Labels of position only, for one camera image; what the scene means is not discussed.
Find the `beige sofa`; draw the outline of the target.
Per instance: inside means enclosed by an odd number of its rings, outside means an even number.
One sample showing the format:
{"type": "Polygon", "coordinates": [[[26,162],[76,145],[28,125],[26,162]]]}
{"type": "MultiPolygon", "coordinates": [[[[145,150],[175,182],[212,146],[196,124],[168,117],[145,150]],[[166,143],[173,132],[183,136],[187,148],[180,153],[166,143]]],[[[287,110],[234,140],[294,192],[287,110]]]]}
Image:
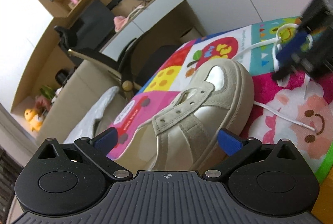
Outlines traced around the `beige sofa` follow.
{"type": "MultiPolygon", "coordinates": [[[[107,70],[83,61],[67,81],[44,119],[36,144],[41,145],[47,138],[56,138],[60,144],[64,143],[92,105],[107,89],[114,86],[120,88],[107,70]]],[[[126,105],[127,101],[119,90],[102,118],[95,123],[94,137],[108,129],[126,105]]]]}

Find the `white shoelace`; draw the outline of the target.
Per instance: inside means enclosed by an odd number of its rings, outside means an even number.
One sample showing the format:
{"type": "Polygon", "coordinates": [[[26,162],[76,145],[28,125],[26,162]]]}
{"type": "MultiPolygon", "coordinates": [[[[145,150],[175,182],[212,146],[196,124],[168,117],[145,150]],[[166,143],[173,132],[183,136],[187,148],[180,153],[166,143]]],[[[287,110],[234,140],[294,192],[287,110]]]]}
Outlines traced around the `white shoelace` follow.
{"type": "MultiPolygon", "coordinates": [[[[274,67],[274,73],[276,74],[278,72],[278,70],[282,69],[282,66],[285,64],[284,62],[282,62],[281,58],[278,58],[278,52],[281,52],[283,49],[287,49],[286,46],[283,48],[282,47],[282,32],[284,30],[287,30],[289,28],[291,29],[295,29],[295,32],[291,33],[291,37],[292,40],[296,39],[297,34],[299,34],[298,30],[299,25],[297,24],[284,24],[281,27],[278,28],[278,30],[275,33],[275,37],[268,39],[268,40],[264,40],[264,41],[260,41],[258,43],[252,44],[251,46],[243,49],[241,52],[239,52],[238,54],[236,54],[232,60],[233,61],[237,61],[240,57],[243,57],[244,54],[250,52],[253,49],[259,48],[259,47],[264,47],[267,45],[273,45],[272,49],[271,49],[271,56],[273,59],[273,67],[274,67]]],[[[305,123],[302,123],[300,121],[297,121],[296,119],[291,119],[290,117],[287,117],[286,115],[283,115],[282,113],[278,112],[277,110],[274,110],[273,108],[271,108],[270,106],[260,103],[260,102],[254,102],[254,105],[262,107],[263,109],[266,109],[267,111],[270,111],[271,113],[273,113],[274,115],[276,115],[277,117],[286,120],[288,122],[291,122],[293,124],[296,124],[302,128],[308,129],[312,132],[315,132],[315,128],[310,126],[310,125],[306,125],[305,123]]]]}

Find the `beige suede sneaker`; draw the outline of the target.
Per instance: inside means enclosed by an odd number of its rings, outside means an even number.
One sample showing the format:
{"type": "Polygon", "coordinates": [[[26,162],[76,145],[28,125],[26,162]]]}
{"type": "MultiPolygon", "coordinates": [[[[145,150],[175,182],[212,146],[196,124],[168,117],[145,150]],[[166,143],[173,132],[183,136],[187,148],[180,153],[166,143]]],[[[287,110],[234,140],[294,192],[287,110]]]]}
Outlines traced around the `beige suede sneaker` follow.
{"type": "Polygon", "coordinates": [[[253,103],[253,80],[241,63],[209,60],[167,107],[138,127],[115,161],[132,173],[206,171],[225,157],[219,130],[240,135],[253,103]]]}

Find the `yellow duck plush toy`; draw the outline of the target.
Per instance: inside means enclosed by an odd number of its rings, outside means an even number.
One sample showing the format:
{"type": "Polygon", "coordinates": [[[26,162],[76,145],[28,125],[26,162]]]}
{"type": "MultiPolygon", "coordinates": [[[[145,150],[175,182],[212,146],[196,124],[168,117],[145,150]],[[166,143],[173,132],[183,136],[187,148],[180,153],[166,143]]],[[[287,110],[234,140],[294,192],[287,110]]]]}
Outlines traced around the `yellow duck plush toy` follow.
{"type": "Polygon", "coordinates": [[[44,121],[44,116],[36,109],[26,109],[24,111],[25,120],[29,123],[31,131],[40,131],[44,121]]]}

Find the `potted flower plant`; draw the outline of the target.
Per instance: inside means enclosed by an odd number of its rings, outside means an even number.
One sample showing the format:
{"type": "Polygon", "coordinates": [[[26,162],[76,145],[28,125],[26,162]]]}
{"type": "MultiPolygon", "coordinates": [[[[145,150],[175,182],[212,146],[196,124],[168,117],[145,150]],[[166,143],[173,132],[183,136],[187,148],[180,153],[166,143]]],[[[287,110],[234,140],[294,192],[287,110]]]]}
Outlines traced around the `potted flower plant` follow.
{"type": "Polygon", "coordinates": [[[40,95],[35,99],[35,108],[39,111],[50,111],[52,107],[52,99],[56,96],[55,91],[49,86],[42,85],[40,88],[40,95]]]}

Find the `white fluffy blanket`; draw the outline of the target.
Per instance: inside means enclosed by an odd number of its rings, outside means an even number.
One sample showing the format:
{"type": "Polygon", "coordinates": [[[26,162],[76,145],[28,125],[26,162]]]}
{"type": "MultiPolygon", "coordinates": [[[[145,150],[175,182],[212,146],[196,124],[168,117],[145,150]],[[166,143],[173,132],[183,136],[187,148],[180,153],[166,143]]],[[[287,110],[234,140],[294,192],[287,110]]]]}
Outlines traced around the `white fluffy blanket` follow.
{"type": "Polygon", "coordinates": [[[107,89],[100,99],[92,105],[81,121],[72,129],[68,137],[64,140],[64,143],[72,144],[75,140],[82,137],[93,138],[95,123],[102,118],[105,109],[118,94],[119,90],[120,88],[117,86],[107,89]]]}

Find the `colourful cartoon play mat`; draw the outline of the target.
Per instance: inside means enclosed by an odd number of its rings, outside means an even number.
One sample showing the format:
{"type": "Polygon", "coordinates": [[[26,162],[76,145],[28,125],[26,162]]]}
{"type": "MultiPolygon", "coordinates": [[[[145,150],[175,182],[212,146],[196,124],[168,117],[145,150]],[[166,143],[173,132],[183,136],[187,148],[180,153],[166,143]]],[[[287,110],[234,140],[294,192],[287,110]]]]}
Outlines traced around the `colourful cartoon play mat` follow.
{"type": "Polygon", "coordinates": [[[332,168],[332,75],[276,82],[275,55],[298,18],[192,40],[176,50],[121,111],[106,155],[139,170],[204,172],[227,155],[218,132],[274,145],[287,138],[322,182],[332,168]]]}

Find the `black computer monitor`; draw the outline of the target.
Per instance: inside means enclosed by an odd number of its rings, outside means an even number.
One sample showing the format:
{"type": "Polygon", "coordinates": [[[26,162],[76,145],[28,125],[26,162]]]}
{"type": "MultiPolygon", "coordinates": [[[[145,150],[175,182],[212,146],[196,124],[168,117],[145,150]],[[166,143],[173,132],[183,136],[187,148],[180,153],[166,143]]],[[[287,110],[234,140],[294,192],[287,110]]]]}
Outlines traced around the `black computer monitor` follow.
{"type": "Polygon", "coordinates": [[[72,26],[79,46],[97,47],[115,32],[113,13],[100,0],[94,0],[72,26]]]}

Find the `black office chair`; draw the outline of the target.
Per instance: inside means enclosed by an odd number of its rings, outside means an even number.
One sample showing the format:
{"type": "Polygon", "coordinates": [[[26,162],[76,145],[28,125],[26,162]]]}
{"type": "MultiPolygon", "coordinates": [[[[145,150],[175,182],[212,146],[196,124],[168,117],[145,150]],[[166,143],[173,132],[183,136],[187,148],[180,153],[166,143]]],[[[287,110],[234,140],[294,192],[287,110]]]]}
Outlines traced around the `black office chair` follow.
{"type": "Polygon", "coordinates": [[[54,30],[60,37],[60,44],[70,56],[89,61],[105,70],[119,83],[122,94],[126,100],[131,100],[153,74],[165,63],[169,57],[179,48],[178,45],[163,45],[159,47],[139,72],[138,76],[132,73],[132,56],[138,44],[147,35],[144,33],[139,38],[134,38],[125,45],[119,58],[115,61],[107,55],[91,48],[74,49],[78,42],[76,33],[62,27],[55,26],[54,30]]]}

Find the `pink cloth on desk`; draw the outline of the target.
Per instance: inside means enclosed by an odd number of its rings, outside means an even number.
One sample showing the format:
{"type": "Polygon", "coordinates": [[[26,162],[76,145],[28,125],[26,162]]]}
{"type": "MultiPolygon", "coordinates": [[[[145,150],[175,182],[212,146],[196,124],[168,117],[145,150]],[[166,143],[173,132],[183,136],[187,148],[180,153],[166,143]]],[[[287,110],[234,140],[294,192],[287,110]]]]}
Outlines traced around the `pink cloth on desk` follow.
{"type": "Polygon", "coordinates": [[[122,30],[122,28],[129,22],[129,17],[124,16],[116,16],[113,19],[113,22],[115,24],[115,32],[119,32],[122,30]]]}

